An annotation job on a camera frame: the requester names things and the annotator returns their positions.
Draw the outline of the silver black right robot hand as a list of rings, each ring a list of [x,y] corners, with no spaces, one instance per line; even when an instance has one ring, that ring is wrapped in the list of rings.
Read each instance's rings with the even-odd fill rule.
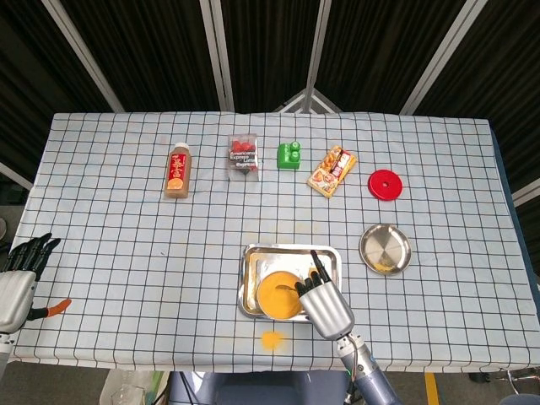
[[[316,270],[304,281],[294,284],[307,318],[318,333],[330,341],[350,334],[354,327],[354,314],[341,291],[330,278],[315,250],[310,255]]]

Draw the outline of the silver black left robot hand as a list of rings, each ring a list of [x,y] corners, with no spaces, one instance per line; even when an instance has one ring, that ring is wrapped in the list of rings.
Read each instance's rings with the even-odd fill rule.
[[[33,307],[36,286],[61,241],[46,233],[9,252],[1,268],[1,334],[14,334],[27,321],[59,315],[71,305],[72,300],[65,299],[52,307]]]

